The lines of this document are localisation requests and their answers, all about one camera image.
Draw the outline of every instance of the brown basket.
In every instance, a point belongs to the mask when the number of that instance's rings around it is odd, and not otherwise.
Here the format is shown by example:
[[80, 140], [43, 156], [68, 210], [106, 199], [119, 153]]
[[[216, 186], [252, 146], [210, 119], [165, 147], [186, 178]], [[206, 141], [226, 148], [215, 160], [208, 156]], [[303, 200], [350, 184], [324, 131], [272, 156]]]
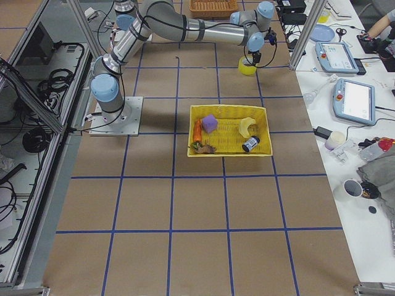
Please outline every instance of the brown basket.
[[193, 17], [229, 17], [239, 10], [236, 0], [190, 0]]

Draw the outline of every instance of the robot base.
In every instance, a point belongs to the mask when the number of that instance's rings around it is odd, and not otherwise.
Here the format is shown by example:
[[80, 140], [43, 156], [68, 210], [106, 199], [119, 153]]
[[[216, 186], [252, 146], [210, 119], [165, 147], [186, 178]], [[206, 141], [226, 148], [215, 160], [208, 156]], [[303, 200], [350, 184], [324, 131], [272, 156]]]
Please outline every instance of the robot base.
[[[125, 104], [131, 108], [131, 115], [124, 123], [116, 125], [105, 125], [102, 116], [94, 117], [89, 134], [95, 136], [138, 136], [140, 129], [141, 110], [143, 109], [143, 97], [125, 97]], [[95, 112], [101, 112], [99, 104], [96, 105]]]

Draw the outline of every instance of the banana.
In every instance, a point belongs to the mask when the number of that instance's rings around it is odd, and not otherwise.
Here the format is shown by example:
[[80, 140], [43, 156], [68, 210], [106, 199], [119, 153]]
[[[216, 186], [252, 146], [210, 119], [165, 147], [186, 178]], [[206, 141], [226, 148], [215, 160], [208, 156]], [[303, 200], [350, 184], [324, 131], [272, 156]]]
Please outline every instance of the banana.
[[251, 136], [248, 132], [248, 127], [250, 125], [255, 125], [256, 121], [255, 119], [251, 118], [251, 117], [247, 117], [247, 118], [243, 118], [242, 120], [240, 120], [240, 124], [239, 124], [239, 133], [246, 139], [249, 139]]

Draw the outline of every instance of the purple object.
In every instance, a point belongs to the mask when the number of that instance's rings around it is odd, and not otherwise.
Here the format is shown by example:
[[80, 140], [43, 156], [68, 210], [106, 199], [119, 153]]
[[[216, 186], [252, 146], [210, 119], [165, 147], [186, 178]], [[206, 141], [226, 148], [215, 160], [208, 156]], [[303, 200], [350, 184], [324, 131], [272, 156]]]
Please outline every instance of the purple object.
[[210, 114], [202, 119], [202, 126], [206, 133], [211, 133], [218, 126], [218, 121], [215, 119], [214, 115]]

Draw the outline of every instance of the carrot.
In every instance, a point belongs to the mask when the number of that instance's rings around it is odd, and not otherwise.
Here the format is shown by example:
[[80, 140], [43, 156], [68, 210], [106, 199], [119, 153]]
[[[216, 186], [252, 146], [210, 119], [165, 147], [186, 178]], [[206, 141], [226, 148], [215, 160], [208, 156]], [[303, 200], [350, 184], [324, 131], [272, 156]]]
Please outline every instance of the carrot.
[[195, 126], [193, 127], [193, 141], [201, 142], [202, 141], [202, 120], [198, 119], [195, 122]]

